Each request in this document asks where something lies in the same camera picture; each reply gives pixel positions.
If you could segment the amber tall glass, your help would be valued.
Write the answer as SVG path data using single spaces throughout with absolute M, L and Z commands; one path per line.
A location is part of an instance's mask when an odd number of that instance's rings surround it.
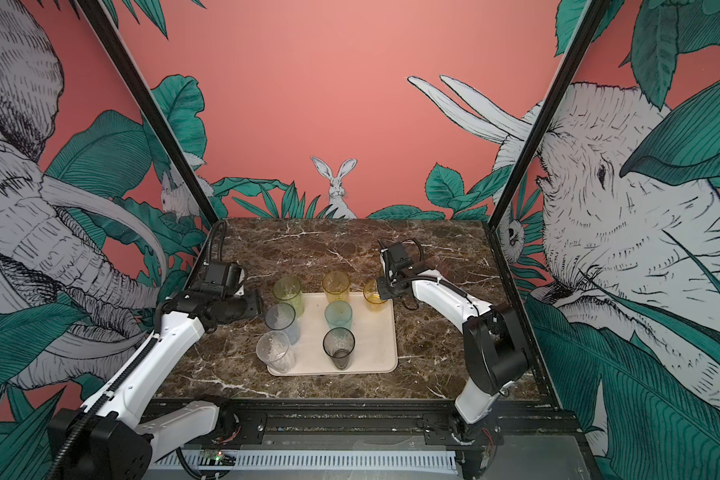
M 323 276 L 321 282 L 326 298 L 330 303 L 349 301 L 351 281 L 346 272 L 333 270 Z

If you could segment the yellow glass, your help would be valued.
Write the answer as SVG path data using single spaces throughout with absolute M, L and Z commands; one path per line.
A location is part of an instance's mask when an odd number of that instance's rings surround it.
M 372 312 L 382 311 L 387 303 L 386 300 L 381 298 L 376 278 L 370 278 L 365 282 L 363 297 L 366 308 Z

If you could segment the frosted teal glass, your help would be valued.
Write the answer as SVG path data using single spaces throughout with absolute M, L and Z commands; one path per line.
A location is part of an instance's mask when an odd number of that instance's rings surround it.
M 352 326 L 353 309 L 348 302 L 336 300 L 326 306 L 324 317 L 330 329 L 345 328 L 350 330 Z

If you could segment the grey blue glass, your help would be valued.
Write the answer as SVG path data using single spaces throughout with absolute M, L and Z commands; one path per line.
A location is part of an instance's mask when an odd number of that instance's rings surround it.
M 300 327 L 296 310 L 290 304 L 278 303 L 271 306 L 265 314 L 264 322 L 271 331 L 284 333 L 291 345 L 299 341 Z

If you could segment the light green ribbed glass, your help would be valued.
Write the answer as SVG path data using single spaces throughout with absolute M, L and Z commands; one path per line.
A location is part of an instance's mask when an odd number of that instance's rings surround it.
M 302 284 L 297 276 L 282 276 L 275 282 L 272 291 L 278 302 L 287 303 L 293 307 L 296 317 L 303 315 Z

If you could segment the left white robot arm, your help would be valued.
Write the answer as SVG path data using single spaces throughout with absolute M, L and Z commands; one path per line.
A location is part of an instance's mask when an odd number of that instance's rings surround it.
M 78 409 L 62 409 L 47 431 L 53 456 L 50 479 L 140 479 L 149 467 L 198 437 L 229 438 L 235 417 L 219 404 L 195 400 L 158 417 L 142 416 L 184 354 L 220 325 L 252 319 L 263 303 L 246 290 L 245 270 L 210 261 L 204 277 L 161 302 L 144 343 Z

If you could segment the beige square tray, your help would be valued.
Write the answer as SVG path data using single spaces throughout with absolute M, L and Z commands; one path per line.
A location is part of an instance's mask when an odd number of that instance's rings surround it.
M 293 347 L 295 365 L 285 373 L 287 376 L 386 374 L 397 367 L 394 309 L 390 302 L 378 311 L 371 311 L 361 292 L 349 295 L 355 348 L 347 369 L 339 370 L 323 350 L 323 338 L 329 331 L 324 317 L 326 295 L 304 293 L 302 300 L 305 312 L 298 320 L 300 338 Z

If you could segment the clear glass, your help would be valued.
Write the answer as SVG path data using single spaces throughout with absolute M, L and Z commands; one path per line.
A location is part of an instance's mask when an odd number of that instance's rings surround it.
M 256 345 L 256 355 L 269 368 L 285 374 L 296 364 L 295 353 L 288 336 L 279 331 L 262 335 Z

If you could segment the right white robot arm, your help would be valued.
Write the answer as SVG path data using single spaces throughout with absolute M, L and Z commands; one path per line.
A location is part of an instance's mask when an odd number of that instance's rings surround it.
M 531 367 L 532 355 L 517 311 L 481 300 L 428 267 L 421 245 L 417 260 L 409 256 L 404 242 L 379 246 L 380 297 L 408 295 L 434 308 L 462 334 L 468 380 L 454 405 L 464 424 L 478 423 L 502 392 Z

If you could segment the dark smoked glass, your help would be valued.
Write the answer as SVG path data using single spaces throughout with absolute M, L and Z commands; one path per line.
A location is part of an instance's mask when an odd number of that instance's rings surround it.
M 337 327 L 326 333 L 322 346 L 324 353 L 330 358 L 333 365 L 338 370 L 346 370 L 350 365 L 356 340 L 351 330 Z

